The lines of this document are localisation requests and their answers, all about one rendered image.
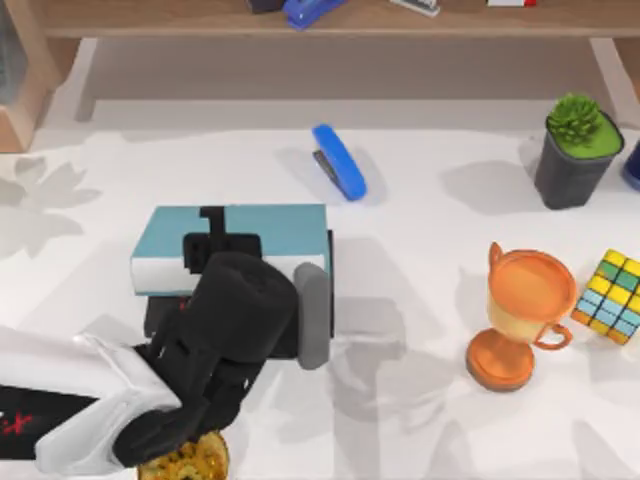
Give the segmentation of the teal book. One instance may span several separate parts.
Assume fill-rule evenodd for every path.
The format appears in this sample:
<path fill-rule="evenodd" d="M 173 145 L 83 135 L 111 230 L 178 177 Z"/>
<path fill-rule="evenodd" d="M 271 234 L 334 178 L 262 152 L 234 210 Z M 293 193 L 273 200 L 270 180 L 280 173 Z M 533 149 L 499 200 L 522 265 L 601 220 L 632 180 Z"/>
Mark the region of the teal book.
<path fill-rule="evenodd" d="M 159 206 L 132 253 L 134 292 L 142 296 L 186 296 L 199 275 L 185 266 L 184 237 L 209 232 L 199 206 Z M 229 234 L 256 234 L 263 259 L 288 278 L 310 262 L 331 271 L 329 229 L 323 204 L 233 204 L 224 207 Z"/>

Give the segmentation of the blue stapler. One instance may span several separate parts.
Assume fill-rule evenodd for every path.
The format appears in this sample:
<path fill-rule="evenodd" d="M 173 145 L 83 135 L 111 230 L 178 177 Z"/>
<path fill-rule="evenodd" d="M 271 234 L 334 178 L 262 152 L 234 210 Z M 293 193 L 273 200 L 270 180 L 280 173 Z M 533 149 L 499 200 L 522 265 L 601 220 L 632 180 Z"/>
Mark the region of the blue stapler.
<path fill-rule="evenodd" d="M 330 13 L 347 0 L 286 0 L 282 11 L 288 24 L 296 30 L 304 30 L 322 16 Z"/>
<path fill-rule="evenodd" d="M 345 144 L 328 124 L 312 128 L 317 147 L 313 157 L 328 178 L 349 201 L 362 199 L 367 193 L 367 185 Z"/>

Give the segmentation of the wooden shelf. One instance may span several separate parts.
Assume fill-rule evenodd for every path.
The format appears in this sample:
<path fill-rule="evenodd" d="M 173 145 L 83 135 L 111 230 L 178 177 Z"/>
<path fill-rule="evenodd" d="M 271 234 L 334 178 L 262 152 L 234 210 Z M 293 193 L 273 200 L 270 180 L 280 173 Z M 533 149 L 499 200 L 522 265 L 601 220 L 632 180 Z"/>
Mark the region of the wooden shelf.
<path fill-rule="evenodd" d="M 640 130 L 640 0 L 349 0 L 311 29 L 246 0 L 0 0 L 0 142 L 18 152 L 234 131 L 538 130 L 593 95 Z"/>

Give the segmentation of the brown bread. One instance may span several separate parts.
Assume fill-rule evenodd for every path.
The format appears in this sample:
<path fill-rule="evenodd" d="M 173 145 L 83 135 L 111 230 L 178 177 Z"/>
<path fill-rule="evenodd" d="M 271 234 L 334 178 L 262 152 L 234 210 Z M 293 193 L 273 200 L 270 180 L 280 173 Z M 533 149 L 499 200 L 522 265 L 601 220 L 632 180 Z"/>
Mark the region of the brown bread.
<path fill-rule="evenodd" d="M 138 480 L 228 480 L 228 447 L 222 435 L 212 431 L 140 465 L 137 472 Z"/>

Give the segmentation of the white and grey box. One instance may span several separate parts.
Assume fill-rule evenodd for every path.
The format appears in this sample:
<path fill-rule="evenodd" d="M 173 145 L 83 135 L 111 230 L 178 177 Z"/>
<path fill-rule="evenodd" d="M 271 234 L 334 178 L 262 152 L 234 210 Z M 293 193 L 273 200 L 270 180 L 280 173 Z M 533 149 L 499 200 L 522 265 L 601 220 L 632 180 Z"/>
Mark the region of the white and grey box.
<path fill-rule="evenodd" d="M 438 0 L 389 0 L 395 5 L 420 13 L 428 17 L 435 17 L 440 12 Z"/>

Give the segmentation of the orange trophy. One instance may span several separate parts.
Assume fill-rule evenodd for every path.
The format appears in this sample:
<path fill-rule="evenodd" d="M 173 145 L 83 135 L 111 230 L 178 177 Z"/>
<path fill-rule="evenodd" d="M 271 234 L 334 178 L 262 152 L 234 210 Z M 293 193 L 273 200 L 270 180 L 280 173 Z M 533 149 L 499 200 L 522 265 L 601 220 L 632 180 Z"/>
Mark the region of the orange trophy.
<path fill-rule="evenodd" d="M 488 252 L 487 316 L 466 349 L 466 367 L 484 388 L 511 392 L 525 386 L 535 369 L 536 348 L 566 348 L 573 334 L 562 324 L 577 300 L 577 284 L 556 257 L 534 249 Z"/>

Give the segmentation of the green plant in grey pot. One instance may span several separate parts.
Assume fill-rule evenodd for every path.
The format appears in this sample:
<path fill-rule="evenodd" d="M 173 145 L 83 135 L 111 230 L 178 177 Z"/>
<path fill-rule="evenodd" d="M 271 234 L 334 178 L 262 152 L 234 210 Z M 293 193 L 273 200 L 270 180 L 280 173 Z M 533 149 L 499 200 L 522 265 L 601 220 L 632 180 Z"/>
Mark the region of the green plant in grey pot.
<path fill-rule="evenodd" d="M 609 114 L 588 95 L 566 93 L 545 119 L 534 186 L 550 210 L 584 206 L 625 147 Z"/>

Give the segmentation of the coloured puzzle cube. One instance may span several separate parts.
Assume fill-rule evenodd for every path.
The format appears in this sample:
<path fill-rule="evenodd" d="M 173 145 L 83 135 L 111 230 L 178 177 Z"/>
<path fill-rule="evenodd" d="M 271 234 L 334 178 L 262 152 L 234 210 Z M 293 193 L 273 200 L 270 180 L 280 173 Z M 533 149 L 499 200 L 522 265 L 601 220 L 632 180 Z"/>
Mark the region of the coloured puzzle cube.
<path fill-rule="evenodd" d="M 618 345 L 627 344 L 640 332 L 640 261 L 607 250 L 571 318 Z"/>

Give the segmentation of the dark blue cup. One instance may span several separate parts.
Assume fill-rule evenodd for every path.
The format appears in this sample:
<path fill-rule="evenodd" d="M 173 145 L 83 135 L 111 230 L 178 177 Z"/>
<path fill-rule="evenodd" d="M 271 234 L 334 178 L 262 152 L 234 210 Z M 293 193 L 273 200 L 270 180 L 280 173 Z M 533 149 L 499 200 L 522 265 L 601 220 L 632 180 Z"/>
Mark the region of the dark blue cup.
<path fill-rule="evenodd" d="M 640 140 L 626 159 L 621 174 L 632 189 L 640 192 Z"/>

